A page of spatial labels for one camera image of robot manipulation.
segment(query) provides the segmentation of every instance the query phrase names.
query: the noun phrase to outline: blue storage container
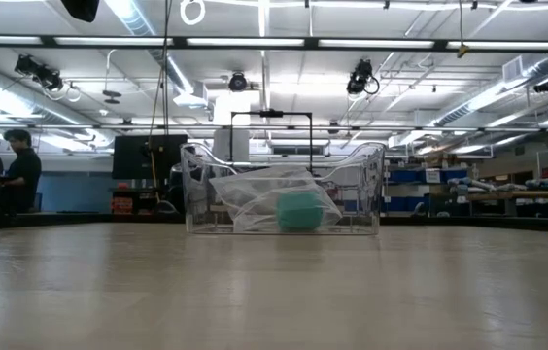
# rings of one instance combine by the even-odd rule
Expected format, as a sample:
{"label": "blue storage container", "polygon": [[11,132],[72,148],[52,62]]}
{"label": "blue storage container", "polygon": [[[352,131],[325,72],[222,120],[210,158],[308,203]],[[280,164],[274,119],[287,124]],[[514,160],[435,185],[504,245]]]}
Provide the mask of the blue storage container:
{"label": "blue storage container", "polygon": [[391,197],[390,203],[382,198],[382,211],[406,211],[406,197]]}
{"label": "blue storage container", "polygon": [[[427,176],[426,176],[426,171],[425,170],[420,170],[420,171],[417,171],[417,181],[423,183],[423,184],[426,184],[428,182],[428,179],[427,179]],[[440,174],[440,182],[443,182],[442,180],[442,174]]]}
{"label": "blue storage container", "polygon": [[410,183],[417,180],[417,171],[415,170],[395,170],[391,172],[389,182]]}
{"label": "blue storage container", "polygon": [[468,176],[466,169],[440,170],[440,182],[447,183],[449,179],[461,179]]}

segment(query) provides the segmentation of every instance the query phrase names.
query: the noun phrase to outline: ceiling beam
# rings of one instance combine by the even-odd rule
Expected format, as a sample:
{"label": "ceiling beam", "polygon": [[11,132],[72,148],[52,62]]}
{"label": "ceiling beam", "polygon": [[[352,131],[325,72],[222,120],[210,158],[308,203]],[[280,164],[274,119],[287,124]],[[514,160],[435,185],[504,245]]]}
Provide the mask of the ceiling beam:
{"label": "ceiling beam", "polygon": [[[0,34],[0,48],[128,49],[163,47],[163,36],[60,36]],[[328,37],[169,37],[172,50],[283,50],[457,53],[459,39]],[[470,40],[470,53],[548,53],[548,41]]]}
{"label": "ceiling beam", "polygon": [[[13,128],[12,124],[0,123],[0,128]],[[140,129],[149,130],[151,126],[149,124],[134,124],[134,125],[122,125],[122,124],[91,124],[91,125],[41,125],[41,124],[18,124],[18,128],[28,129]],[[172,124],[172,125],[155,125],[155,129],[168,129],[168,130],[218,130],[218,129],[230,129],[230,125],[211,125],[211,124]],[[311,129],[309,125],[234,125],[233,129],[244,130],[300,130],[308,131]],[[329,126],[329,125],[314,125],[313,131],[467,131],[467,132],[524,132],[524,133],[536,133],[547,132],[548,127],[460,127],[460,126],[419,126],[419,125],[366,125],[366,126]]]}

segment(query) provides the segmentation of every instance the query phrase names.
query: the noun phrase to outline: air duct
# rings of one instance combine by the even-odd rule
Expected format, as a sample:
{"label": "air duct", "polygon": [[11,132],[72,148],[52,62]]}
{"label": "air duct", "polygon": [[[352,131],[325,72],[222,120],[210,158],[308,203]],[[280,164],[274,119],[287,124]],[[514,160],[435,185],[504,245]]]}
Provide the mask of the air duct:
{"label": "air duct", "polygon": [[[544,114],[540,114],[537,116],[542,122],[539,122],[540,127],[547,127],[548,128],[548,112]],[[474,139],[474,142],[472,139],[469,139],[469,143],[474,145],[494,145],[494,147],[501,147],[501,146],[513,146],[517,143],[523,142],[523,140],[527,139],[530,136],[539,135],[538,133],[530,133],[530,134],[518,134],[515,132],[497,132],[493,134],[484,134],[480,137],[477,137]]]}
{"label": "air duct", "polygon": [[[464,102],[458,103],[455,108],[450,106],[441,110],[428,126],[444,126],[452,123],[499,101],[518,88],[539,83],[547,75],[548,56],[541,60],[531,60],[529,63],[526,63],[523,57],[519,56],[503,66],[503,79],[485,86],[480,92],[474,93],[472,96],[468,96]],[[423,136],[423,133],[399,135],[396,137],[394,144],[400,146],[403,140],[412,142],[421,136]]]}
{"label": "air duct", "polygon": [[[125,28],[134,36],[154,36],[156,35],[149,21],[144,17],[138,4],[133,0],[106,0],[106,4],[117,15]],[[170,55],[164,57],[164,50],[151,49],[147,50],[151,57],[161,66],[166,64],[166,75],[173,83],[179,94],[193,94],[194,89],[188,79],[179,69],[175,61]]]}
{"label": "air duct", "polygon": [[[79,113],[74,112],[57,102],[51,101],[43,94],[20,83],[14,82],[0,74],[0,109],[12,115],[42,114],[44,123],[51,124],[93,124],[96,123]],[[18,122],[9,121],[13,126]],[[114,139],[115,133],[109,130],[86,130],[97,138],[99,146],[107,146]]]}

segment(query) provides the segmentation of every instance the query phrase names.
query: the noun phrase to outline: green object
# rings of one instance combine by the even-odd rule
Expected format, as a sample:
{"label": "green object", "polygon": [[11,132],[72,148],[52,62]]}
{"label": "green object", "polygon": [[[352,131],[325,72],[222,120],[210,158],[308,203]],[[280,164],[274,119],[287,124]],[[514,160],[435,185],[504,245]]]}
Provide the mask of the green object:
{"label": "green object", "polygon": [[315,230],[323,216],[318,196],[312,192],[283,193],[276,203],[276,219],[283,231]]}

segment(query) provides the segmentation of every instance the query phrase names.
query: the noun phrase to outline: wall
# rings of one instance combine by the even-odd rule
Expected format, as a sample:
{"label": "wall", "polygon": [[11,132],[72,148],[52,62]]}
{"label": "wall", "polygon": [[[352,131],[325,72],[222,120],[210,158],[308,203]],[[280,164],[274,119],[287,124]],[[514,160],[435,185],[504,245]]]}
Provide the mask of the wall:
{"label": "wall", "polygon": [[110,213],[111,189],[119,180],[111,173],[44,173],[37,193],[43,195],[41,210]]}

